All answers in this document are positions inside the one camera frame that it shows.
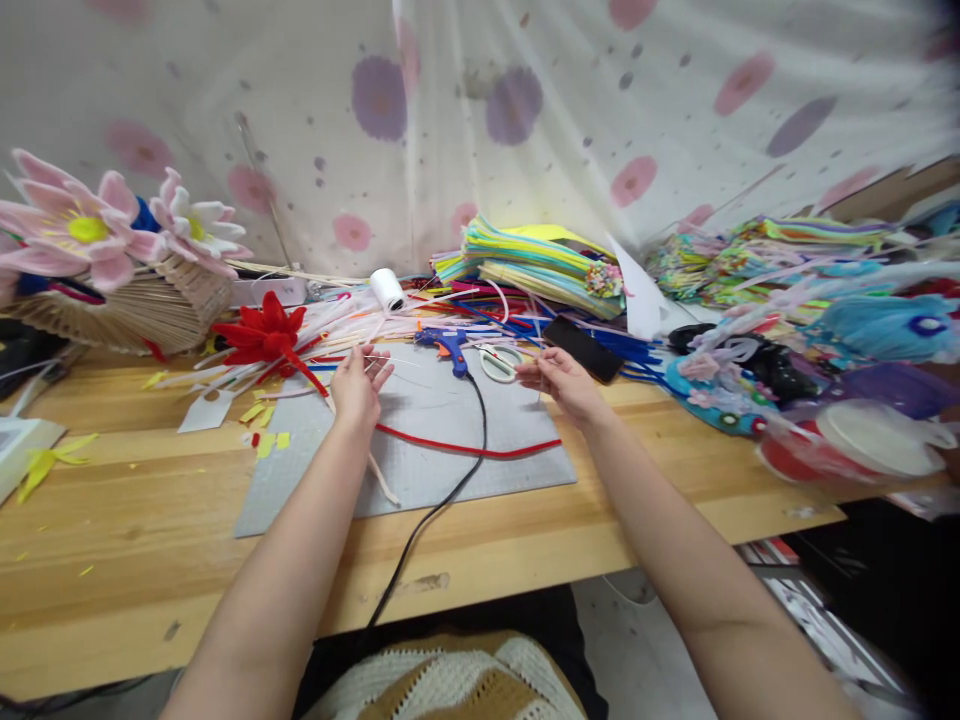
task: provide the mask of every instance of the spool of thread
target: spool of thread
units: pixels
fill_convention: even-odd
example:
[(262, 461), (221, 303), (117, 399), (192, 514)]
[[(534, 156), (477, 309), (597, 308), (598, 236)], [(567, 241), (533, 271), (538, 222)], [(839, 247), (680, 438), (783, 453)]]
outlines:
[(370, 287), (377, 296), (384, 310), (396, 312), (403, 307), (407, 296), (397, 280), (397, 276), (390, 268), (380, 268), (370, 276)]

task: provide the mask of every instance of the red felt flower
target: red felt flower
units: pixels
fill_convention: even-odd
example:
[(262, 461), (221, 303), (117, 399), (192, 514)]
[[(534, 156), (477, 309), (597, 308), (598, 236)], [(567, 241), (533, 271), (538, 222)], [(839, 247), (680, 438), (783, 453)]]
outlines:
[(213, 326), (214, 332), (223, 335), (227, 343), (236, 348), (223, 364), (273, 363), (280, 358), (286, 358), (313, 383), (321, 395), (326, 396), (327, 389), (293, 351), (297, 344), (297, 331), (303, 325), (306, 312), (305, 307), (299, 307), (287, 315), (277, 299), (277, 294), (272, 290), (263, 296), (262, 311), (241, 307), (239, 323), (219, 323)]

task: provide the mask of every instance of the smartphone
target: smartphone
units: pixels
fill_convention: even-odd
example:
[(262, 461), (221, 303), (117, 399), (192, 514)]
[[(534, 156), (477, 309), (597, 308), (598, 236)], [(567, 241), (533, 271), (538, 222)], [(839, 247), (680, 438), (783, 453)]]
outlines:
[(604, 385), (612, 383), (623, 367), (623, 358), (564, 317), (555, 318), (544, 328), (543, 339), (570, 353), (574, 360)]

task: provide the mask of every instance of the hand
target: hand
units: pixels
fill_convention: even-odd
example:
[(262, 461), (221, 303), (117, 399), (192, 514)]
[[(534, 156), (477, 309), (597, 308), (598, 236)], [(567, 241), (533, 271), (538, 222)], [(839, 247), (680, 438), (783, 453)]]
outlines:
[(547, 348), (534, 362), (520, 365), (517, 377), (525, 388), (550, 393), (580, 430), (615, 417), (593, 378), (566, 350)]
[(337, 422), (351, 427), (369, 427), (380, 420), (380, 388), (393, 372), (389, 352), (373, 345), (354, 348), (334, 373), (331, 389)]

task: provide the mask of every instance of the wooden table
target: wooden table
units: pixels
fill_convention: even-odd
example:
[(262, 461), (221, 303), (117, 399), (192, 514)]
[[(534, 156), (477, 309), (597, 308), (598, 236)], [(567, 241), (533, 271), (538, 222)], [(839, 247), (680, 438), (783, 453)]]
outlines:
[[(91, 351), (30, 408), (72, 436), (101, 435), (88, 465), (58, 465), (26, 503), (0, 508), (0, 692), (26, 700), (186, 664), (257, 542), (233, 537), (254, 467), (237, 419), (252, 396), (221, 428), (178, 436), (192, 397), (142, 391), (156, 369)], [(604, 392), (730, 543), (843, 519), (658, 388)], [(633, 566), (581, 436), (557, 426), (579, 482), (449, 508), (418, 541), (384, 621)], [(423, 512), (353, 523), (321, 634), (367, 622)]]

